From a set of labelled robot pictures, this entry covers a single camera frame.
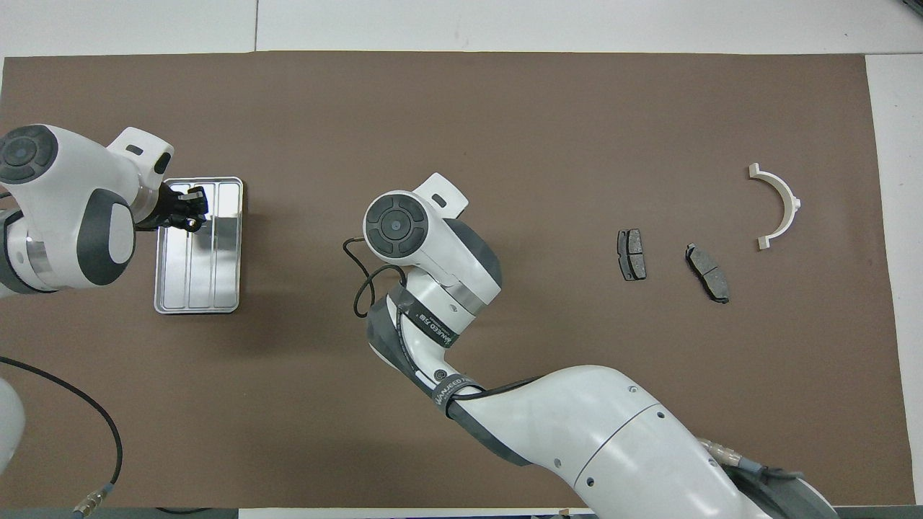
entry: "silver rectangular tray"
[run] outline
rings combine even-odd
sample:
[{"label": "silver rectangular tray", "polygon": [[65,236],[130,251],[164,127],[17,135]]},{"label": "silver rectangular tray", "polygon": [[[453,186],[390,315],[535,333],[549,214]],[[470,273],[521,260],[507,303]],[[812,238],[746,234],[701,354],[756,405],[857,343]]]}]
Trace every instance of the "silver rectangular tray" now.
[{"label": "silver rectangular tray", "polygon": [[240,302],[240,241],[244,183],[234,176],[171,178],[187,192],[202,186],[209,213],[201,229],[157,231],[154,308],[161,314],[231,313]]}]

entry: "velcro strap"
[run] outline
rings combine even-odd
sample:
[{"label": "velcro strap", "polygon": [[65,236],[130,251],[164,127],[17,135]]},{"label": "velcro strap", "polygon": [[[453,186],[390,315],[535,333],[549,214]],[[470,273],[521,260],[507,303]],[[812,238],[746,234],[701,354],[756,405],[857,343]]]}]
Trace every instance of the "velcro strap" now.
[{"label": "velcro strap", "polygon": [[436,344],[449,349],[452,344],[459,338],[459,334],[453,332],[446,323],[436,317],[429,308],[424,306],[413,294],[407,291],[403,286],[395,285],[388,295],[394,301],[398,311],[406,315],[407,318],[432,339]]},{"label": "velcro strap", "polygon": [[453,373],[442,379],[436,388],[433,389],[433,404],[442,411],[443,415],[449,415],[449,402],[452,401],[452,396],[456,392],[460,391],[462,388],[469,386],[476,387],[479,390],[484,390],[481,386],[477,385],[472,378],[460,375],[458,373]]}]

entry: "brown mat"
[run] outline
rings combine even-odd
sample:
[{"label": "brown mat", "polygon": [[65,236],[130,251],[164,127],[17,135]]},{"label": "brown mat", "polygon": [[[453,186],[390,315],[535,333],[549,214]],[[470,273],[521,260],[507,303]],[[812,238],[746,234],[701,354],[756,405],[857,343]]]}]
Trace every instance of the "brown mat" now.
[{"label": "brown mat", "polygon": [[[861,56],[7,59],[0,129],[32,122],[103,143],[140,127],[176,147],[168,176],[248,189],[233,315],[154,311],[153,234],[116,284],[0,301],[5,354],[73,381],[119,424],[110,505],[580,505],[440,417],[352,315],[362,279],[342,240],[376,195],[434,171],[468,196],[464,220],[505,278],[454,366],[487,386],[618,368],[694,433],[803,470],[836,504],[913,500]],[[804,203],[764,251],[756,237],[782,210],[748,180],[752,162]],[[618,271],[628,227],[647,281]],[[702,291],[689,242],[724,268],[730,304]],[[2,374],[29,423],[0,505],[67,506],[105,481],[102,421]]]}]

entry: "cable connector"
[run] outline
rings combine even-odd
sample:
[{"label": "cable connector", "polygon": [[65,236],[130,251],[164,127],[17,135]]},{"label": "cable connector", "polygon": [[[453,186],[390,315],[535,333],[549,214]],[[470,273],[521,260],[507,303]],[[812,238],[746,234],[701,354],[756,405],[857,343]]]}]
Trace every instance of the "cable connector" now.
[{"label": "cable connector", "polygon": [[740,455],[737,451],[725,447],[720,443],[715,443],[714,441],[706,440],[705,438],[697,438],[701,446],[708,451],[708,454],[712,455],[712,458],[721,465],[735,466],[741,470],[750,472],[754,475],[759,475],[764,468],[762,464],[754,462],[744,456]]},{"label": "cable connector", "polygon": [[106,499],[112,490],[112,483],[106,483],[101,489],[92,492],[74,507],[74,517],[90,517],[90,514],[102,504],[102,500]]}]

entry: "circular center button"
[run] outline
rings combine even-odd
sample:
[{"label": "circular center button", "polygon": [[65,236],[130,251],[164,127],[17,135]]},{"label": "circular center button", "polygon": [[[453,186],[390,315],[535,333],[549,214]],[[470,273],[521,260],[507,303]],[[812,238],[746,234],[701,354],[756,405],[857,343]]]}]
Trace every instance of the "circular center button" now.
[{"label": "circular center button", "polygon": [[36,151],[38,148],[32,139],[13,139],[3,148],[3,160],[11,166],[21,166],[28,164],[35,157]]},{"label": "circular center button", "polygon": [[392,240],[400,240],[410,233],[410,218],[404,211],[388,211],[381,218],[381,233]]}]

